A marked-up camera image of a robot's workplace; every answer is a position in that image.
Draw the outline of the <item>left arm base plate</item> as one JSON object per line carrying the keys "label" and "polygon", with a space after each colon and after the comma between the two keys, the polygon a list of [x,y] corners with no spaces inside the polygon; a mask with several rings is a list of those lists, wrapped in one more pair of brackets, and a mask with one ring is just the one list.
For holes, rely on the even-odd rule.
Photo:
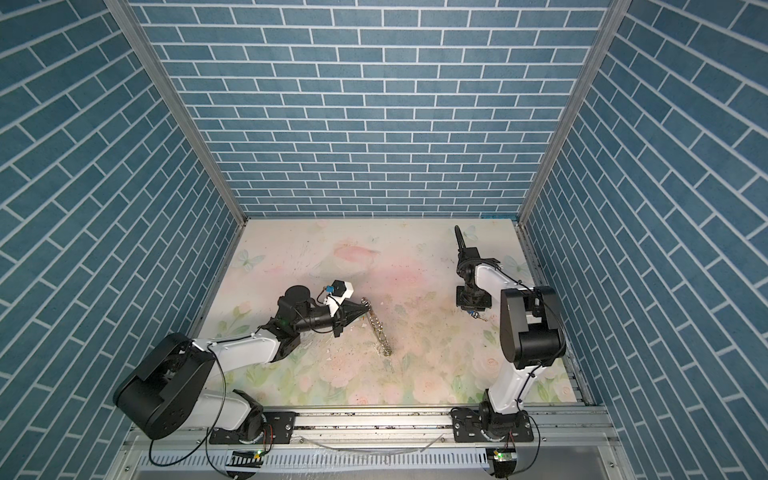
{"label": "left arm base plate", "polygon": [[209,436],[209,443],[264,447],[289,444],[296,418],[297,413],[293,411],[267,411],[251,415],[235,430],[215,428]]}

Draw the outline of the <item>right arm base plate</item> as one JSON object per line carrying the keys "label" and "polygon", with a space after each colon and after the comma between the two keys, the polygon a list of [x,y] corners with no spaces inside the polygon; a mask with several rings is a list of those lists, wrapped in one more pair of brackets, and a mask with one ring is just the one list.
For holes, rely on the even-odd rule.
{"label": "right arm base plate", "polygon": [[525,411],[499,414],[492,410],[454,407],[449,411],[454,441],[457,443],[534,441],[532,421]]}

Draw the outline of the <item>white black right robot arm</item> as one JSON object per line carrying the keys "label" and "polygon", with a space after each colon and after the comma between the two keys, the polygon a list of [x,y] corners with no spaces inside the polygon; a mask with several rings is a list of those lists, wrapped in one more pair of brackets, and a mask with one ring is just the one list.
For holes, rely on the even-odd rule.
{"label": "white black right robot arm", "polygon": [[466,245],[461,229],[458,247],[456,306],[478,314],[499,310],[500,345],[506,363],[484,394],[480,418],[484,428],[506,426],[523,413],[524,397],[534,380],[564,356],[567,341],[556,291],[547,285],[529,287],[504,272],[500,261],[483,258]]}

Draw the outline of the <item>large metal keyring band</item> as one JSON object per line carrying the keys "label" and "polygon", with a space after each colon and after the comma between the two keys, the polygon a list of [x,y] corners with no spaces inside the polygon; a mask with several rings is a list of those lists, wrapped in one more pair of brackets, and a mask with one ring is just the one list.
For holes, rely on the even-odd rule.
{"label": "large metal keyring band", "polygon": [[378,342],[380,353],[385,357],[391,356],[393,353],[392,346],[385,334],[382,322],[379,320],[378,316],[376,315],[373,309],[373,304],[366,297],[363,297],[361,299],[361,303],[363,306],[367,308],[365,318],[367,319],[373,331],[374,337]]}

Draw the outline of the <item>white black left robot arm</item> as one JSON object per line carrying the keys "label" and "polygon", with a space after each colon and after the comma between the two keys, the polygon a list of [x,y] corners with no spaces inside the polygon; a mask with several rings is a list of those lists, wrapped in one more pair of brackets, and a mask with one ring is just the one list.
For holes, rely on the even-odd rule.
{"label": "white black left robot arm", "polygon": [[236,443],[263,441],[268,431],[263,406],[242,390],[210,389],[208,381],[213,374],[285,359],[305,332],[340,337],[371,310],[369,302],[353,301],[353,293],[352,284],[340,280],[318,297],[294,285],[278,298],[276,314],[251,333],[217,339],[172,333],[119,384],[113,402],[151,440],[206,427]]}

